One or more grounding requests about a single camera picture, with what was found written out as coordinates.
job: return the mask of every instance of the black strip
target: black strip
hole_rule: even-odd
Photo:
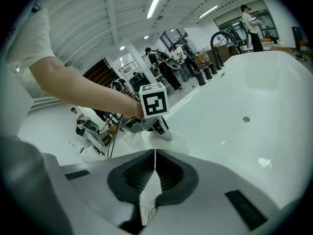
[[[80,170],[80,171],[76,171],[76,172],[72,172],[72,173],[69,173],[69,174],[65,174],[67,180],[72,180],[72,179],[75,179],[75,178],[80,178],[80,177],[83,177],[83,176],[86,176],[90,174],[89,171],[87,170]]]
[[[263,225],[267,219],[246,199],[238,190],[225,193],[233,207],[239,213],[250,230],[254,230]]]

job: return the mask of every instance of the person wearing cap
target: person wearing cap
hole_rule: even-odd
[[[154,67],[158,67],[162,75],[165,77],[167,82],[173,87],[174,92],[178,92],[182,87],[177,78],[175,77],[173,70],[165,62],[157,60],[156,53],[151,48],[145,48],[146,55],[149,55],[149,60]]]
[[[257,34],[256,31],[256,26],[261,25],[261,23],[257,23],[254,22],[252,17],[249,14],[249,10],[251,10],[250,8],[248,8],[248,6],[246,6],[245,4],[240,6],[241,11],[242,11],[242,20],[244,21],[245,25],[246,25],[246,29],[248,34],[250,34],[251,36],[251,43],[253,45],[253,52],[259,52],[259,51],[263,51],[263,46],[261,44],[259,35]]]
[[[55,58],[49,38],[47,9],[30,14],[6,56],[7,64],[29,68],[39,86],[63,102],[143,118],[142,106],[132,98],[84,78]]]

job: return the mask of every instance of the bathtub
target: bathtub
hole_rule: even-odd
[[[233,56],[164,116],[172,142],[143,140],[224,165],[283,208],[312,176],[312,93],[313,75],[287,53]]]

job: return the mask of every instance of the faucet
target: faucet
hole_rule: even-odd
[[[226,32],[226,31],[218,31],[218,32],[214,33],[213,36],[211,37],[210,45],[211,45],[211,49],[212,49],[212,52],[213,52],[213,56],[214,56],[214,58],[215,58],[216,69],[217,69],[217,70],[221,70],[222,68],[221,68],[220,62],[222,63],[222,60],[219,60],[219,57],[218,57],[218,55],[217,55],[217,49],[215,49],[214,46],[213,46],[214,38],[215,38],[217,35],[224,35],[224,36],[229,37],[229,38],[232,40],[232,43],[234,44],[235,47],[237,47],[237,46],[239,45],[239,43],[238,43],[237,39],[236,39],[234,36],[232,36],[231,34],[229,34],[229,33]]]

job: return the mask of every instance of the drain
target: drain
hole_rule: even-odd
[[[250,121],[250,118],[244,117],[244,118],[243,118],[243,121],[246,122],[246,123],[248,123],[248,122]]]

